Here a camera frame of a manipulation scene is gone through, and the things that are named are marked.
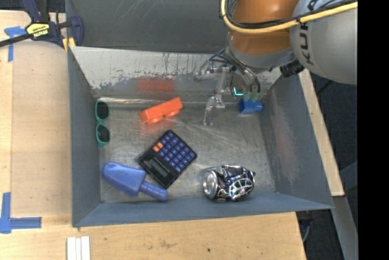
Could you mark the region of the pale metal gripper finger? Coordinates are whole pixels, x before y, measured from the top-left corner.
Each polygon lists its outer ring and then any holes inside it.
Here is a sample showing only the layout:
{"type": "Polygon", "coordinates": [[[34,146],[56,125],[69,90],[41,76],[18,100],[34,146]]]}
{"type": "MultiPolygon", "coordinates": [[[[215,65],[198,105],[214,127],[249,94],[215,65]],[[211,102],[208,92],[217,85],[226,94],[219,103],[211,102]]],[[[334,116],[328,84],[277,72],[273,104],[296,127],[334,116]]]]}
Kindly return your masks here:
{"type": "Polygon", "coordinates": [[[217,118],[222,109],[225,108],[225,104],[220,97],[212,96],[205,103],[204,126],[211,126],[214,120],[217,118]]]}
{"type": "Polygon", "coordinates": [[[212,80],[212,79],[215,79],[218,74],[219,74],[219,71],[217,68],[208,66],[208,67],[199,69],[197,72],[195,72],[194,73],[194,80],[195,81],[212,80]]]}

